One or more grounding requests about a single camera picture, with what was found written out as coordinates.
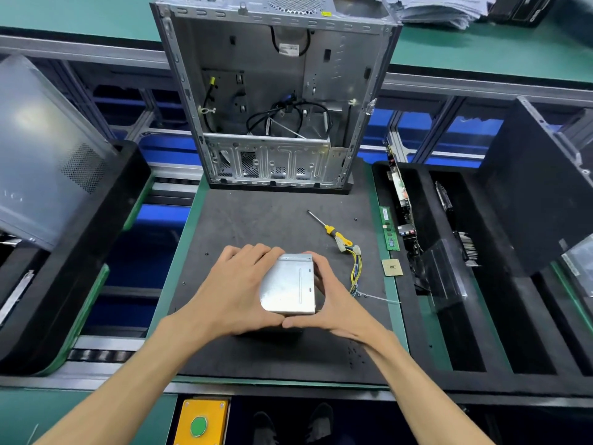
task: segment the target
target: forearm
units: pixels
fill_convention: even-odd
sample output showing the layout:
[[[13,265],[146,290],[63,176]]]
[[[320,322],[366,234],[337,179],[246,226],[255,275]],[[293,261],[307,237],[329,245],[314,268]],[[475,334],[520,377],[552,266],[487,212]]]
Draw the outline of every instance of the forearm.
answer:
[[[162,321],[144,346],[37,445],[130,443],[162,391],[189,358]]]
[[[374,326],[365,343],[420,445],[492,444],[416,364],[393,332]]]

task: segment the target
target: green circuit board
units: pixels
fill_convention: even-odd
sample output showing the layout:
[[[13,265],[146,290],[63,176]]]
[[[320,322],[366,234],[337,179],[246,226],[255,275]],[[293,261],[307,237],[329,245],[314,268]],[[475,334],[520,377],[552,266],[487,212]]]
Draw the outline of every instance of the green circuit board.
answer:
[[[397,227],[393,223],[391,216],[391,209],[388,206],[379,206],[379,215],[381,216],[381,224],[383,227],[383,234],[385,235],[385,245],[390,252],[398,252],[400,246],[397,242]]]

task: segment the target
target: black anti-static mat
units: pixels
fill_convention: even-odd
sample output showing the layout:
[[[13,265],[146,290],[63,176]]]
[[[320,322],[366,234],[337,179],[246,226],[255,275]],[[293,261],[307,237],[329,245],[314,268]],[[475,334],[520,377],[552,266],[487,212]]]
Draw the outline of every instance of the black anti-static mat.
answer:
[[[307,209],[336,227],[362,249],[360,290],[385,298],[383,269],[371,218],[362,160],[353,164],[354,187],[348,195],[210,190],[183,266],[170,313],[185,305],[204,281],[226,245],[258,242],[287,253],[308,250],[323,254],[338,278],[349,287],[352,256],[341,254],[335,240],[307,214]],[[359,301],[391,329],[388,306],[379,299]],[[209,377],[385,384],[357,343],[319,329],[300,333],[259,333],[222,337],[194,355],[180,374]]]

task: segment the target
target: shoe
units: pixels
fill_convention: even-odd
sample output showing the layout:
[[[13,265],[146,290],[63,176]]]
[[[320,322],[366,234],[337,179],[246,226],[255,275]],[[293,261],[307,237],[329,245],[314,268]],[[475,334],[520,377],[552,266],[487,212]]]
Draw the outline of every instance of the shoe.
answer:
[[[253,416],[253,445],[279,445],[274,423],[265,412]]]
[[[331,435],[333,431],[333,409],[327,403],[315,408],[309,419],[305,443],[315,443]]]

